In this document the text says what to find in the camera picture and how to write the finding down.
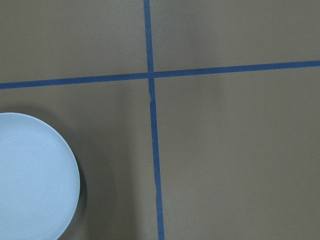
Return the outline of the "blue plate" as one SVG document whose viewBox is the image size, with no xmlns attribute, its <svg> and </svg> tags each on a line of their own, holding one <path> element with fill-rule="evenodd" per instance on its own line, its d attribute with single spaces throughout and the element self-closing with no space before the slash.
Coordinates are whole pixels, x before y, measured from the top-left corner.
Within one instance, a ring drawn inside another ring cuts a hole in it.
<svg viewBox="0 0 320 240">
<path fill-rule="evenodd" d="M 65 139 L 22 113 L 0 115 L 0 237 L 56 240 L 70 225 L 80 173 Z"/>
</svg>

